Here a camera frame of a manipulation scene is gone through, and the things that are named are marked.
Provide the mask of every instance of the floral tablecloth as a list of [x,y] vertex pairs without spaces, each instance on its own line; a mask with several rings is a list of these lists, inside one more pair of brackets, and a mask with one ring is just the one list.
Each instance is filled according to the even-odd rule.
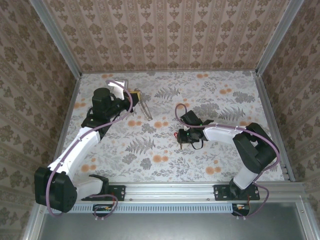
[[[110,182],[230,181],[242,167],[236,147],[207,141],[200,150],[186,144],[181,150],[174,136],[183,127],[175,119],[178,103],[184,103],[203,121],[212,119],[232,126],[256,122],[270,134],[251,71],[84,74],[64,147],[78,133],[92,106],[94,90],[106,87],[106,80],[128,80],[131,90],[139,88],[153,120],[148,121],[137,105],[134,113],[112,125],[86,156],[76,179],[98,174]],[[260,178],[283,179],[279,166]]]

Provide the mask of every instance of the wall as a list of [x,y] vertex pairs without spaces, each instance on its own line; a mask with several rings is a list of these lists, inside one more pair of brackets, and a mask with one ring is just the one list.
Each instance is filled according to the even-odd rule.
[[254,69],[289,0],[44,0],[83,72]]
[[320,223],[320,1],[305,0],[262,75],[297,181]]
[[0,239],[19,239],[75,85],[28,0],[0,1]]

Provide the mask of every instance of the cable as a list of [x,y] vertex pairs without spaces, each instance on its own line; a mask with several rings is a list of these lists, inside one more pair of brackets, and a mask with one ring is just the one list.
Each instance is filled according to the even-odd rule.
[[116,210],[117,206],[118,206],[118,203],[119,203],[119,200],[116,196],[114,195],[111,195],[111,194],[103,194],[103,195],[90,195],[88,198],[104,198],[104,197],[111,197],[113,199],[115,199],[115,206],[111,209],[111,211],[106,215],[106,216],[103,216],[103,217],[99,217],[97,216],[97,209],[100,209],[101,207],[103,206],[97,206],[95,209],[94,209],[94,212],[93,212],[93,215],[95,216],[95,220],[97,219],[101,219],[101,220],[104,220],[108,217],[110,217],[112,215],[112,213]]
[[130,111],[133,107],[133,99],[132,99],[132,96],[130,94],[130,92],[124,88],[121,84],[113,81],[113,80],[107,80],[106,83],[113,83],[117,86],[119,86],[120,88],[122,88],[126,93],[127,95],[129,96],[129,100],[130,100],[130,107],[127,111],[127,113],[125,115],[123,115],[122,117],[120,117],[119,119],[117,120],[114,120],[114,121],[111,121],[111,122],[108,122],[106,124],[103,124],[103,125],[100,125],[100,126],[97,126],[93,129],[90,129],[89,131],[85,132],[84,134],[82,134],[78,140],[76,140],[74,142],[74,144],[71,145],[71,147],[66,151],[65,155],[61,158],[60,162],[56,165],[56,167],[54,168],[54,170],[52,171],[52,173],[50,174],[50,177],[48,179],[48,182],[47,182],[47,185],[46,185],[46,189],[45,189],[45,203],[46,203],[46,208],[49,212],[49,214],[53,217],[60,217],[63,213],[59,213],[58,215],[54,214],[51,210],[51,207],[50,207],[50,186],[51,186],[51,182],[52,182],[52,179],[54,178],[54,175],[56,174],[57,170],[59,169],[59,167],[62,165],[62,163],[66,160],[67,156],[71,153],[71,151],[75,148],[75,146],[85,137],[87,136],[88,134],[92,133],[93,131],[96,131],[96,130],[99,130],[101,128],[104,128],[104,127],[107,127],[109,125],[112,125],[112,124],[115,124],[121,120],[123,120],[125,117],[127,117],[129,114],[130,114]]
[[269,141],[265,137],[261,136],[260,134],[257,134],[257,133],[255,133],[253,131],[250,131],[250,130],[247,130],[247,129],[243,128],[243,127],[238,127],[238,126],[234,127],[234,126],[228,126],[228,125],[223,125],[223,124],[219,124],[219,123],[214,123],[214,124],[209,124],[209,125],[201,125],[201,126],[194,126],[194,125],[186,124],[183,121],[181,121],[180,118],[178,117],[177,110],[178,110],[179,106],[183,106],[184,110],[185,110],[185,114],[187,113],[186,105],[184,105],[183,103],[179,103],[177,106],[175,106],[175,110],[174,110],[175,118],[177,119],[177,121],[179,123],[187,126],[188,128],[207,128],[207,127],[217,127],[219,125],[220,128],[232,129],[232,130],[240,130],[240,131],[246,132],[248,134],[251,134],[251,135],[253,135],[253,136],[257,137],[257,138],[260,138],[261,140],[263,140],[264,142],[269,144],[270,147],[272,147],[272,149],[274,150],[274,152],[276,154],[276,161],[273,164],[271,164],[270,166],[268,166],[265,169],[263,169],[262,172],[260,172],[260,174],[258,176],[256,176],[256,178],[252,182],[258,188],[262,188],[262,189],[266,190],[266,197],[265,197],[263,203],[261,204],[261,206],[255,212],[253,212],[253,213],[251,213],[251,214],[249,214],[247,216],[243,216],[241,213],[239,213],[237,211],[234,211],[236,214],[238,214],[239,216],[243,217],[244,219],[247,218],[247,217],[251,217],[251,216],[254,216],[255,214],[257,214],[262,209],[262,207],[266,204],[266,202],[267,202],[267,200],[269,198],[269,190],[264,186],[258,185],[255,181],[257,181],[257,179],[262,175],[263,172],[265,172],[265,171],[267,171],[269,169],[272,169],[273,167],[275,167],[280,162],[280,153],[279,153],[279,150],[277,149],[277,147],[271,141]]

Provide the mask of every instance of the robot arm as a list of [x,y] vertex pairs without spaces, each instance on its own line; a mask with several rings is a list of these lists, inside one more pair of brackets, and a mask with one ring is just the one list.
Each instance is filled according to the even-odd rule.
[[[90,175],[88,179],[82,182],[75,182],[74,176],[78,167],[82,164],[88,152],[100,142],[105,136],[111,125],[97,130],[98,126],[111,122],[111,118],[117,117],[122,111],[128,111],[130,108],[129,96],[124,94],[123,90],[114,90],[111,93],[107,88],[98,88],[94,91],[92,97],[92,108],[89,109],[85,120],[81,124],[81,129],[75,139],[67,149],[48,167],[39,167],[34,174],[35,201],[38,204],[46,205],[46,188],[52,170],[58,165],[53,176],[50,190],[49,202],[53,209],[66,213],[71,210],[77,200],[81,200],[90,195],[107,194],[108,179],[98,175]],[[131,93],[132,105],[139,102],[137,93]],[[85,137],[80,138],[88,131],[91,131]],[[79,141],[69,152],[76,141]]]
[[[188,111],[181,117],[181,120],[193,126],[208,125],[213,120],[202,122],[193,111]],[[251,123],[243,128],[272,140],[257,123]],[[242,159],[243,166],[236,176],[230,181],[230,195],[233,198],[239,197],[256,177],[276,158],[276,153],[270,145],[249,133],[236,129],[219,127],[189,128],[180,129],[177,134],[177,141],[180,144],[193,144],[203,141],[218,141],[235,145]]]

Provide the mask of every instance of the wallpaper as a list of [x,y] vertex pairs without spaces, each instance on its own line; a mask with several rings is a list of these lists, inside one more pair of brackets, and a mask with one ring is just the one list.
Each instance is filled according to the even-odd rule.
[[289,0],[44,0],[82,72],[255,69]]
[[[236,147],[205,141],[202,149],[195,150],[190,144],[183,144],[181,149],[174,135],[183,128],[175,118],[179,103],[184,103],[203,121],[211,119],[230,126],[256,122],[270,132],[251,71],[84,74],[65,148],[79,132],[92,106],[93,92],[105,87],[106,80],[128,80],[131,90],[140,89],[153,120],[148,121],[137,105],[130,116],[113,124],[78,167],[75,176],[78,181],[97,174],[113,183],[229,182],[243,166]],[[178,114],[184,114],[183,107]],[[194,147],[200,148],[201,143],[195,143]],[[260,178],[283,179],[279,165]]]
[[297,181],[320,224],[320,1],[305,0],[263,73]]
[[34,172],[53,160],[73,78],[27,0],[0,1],[0,239],[24,233]]

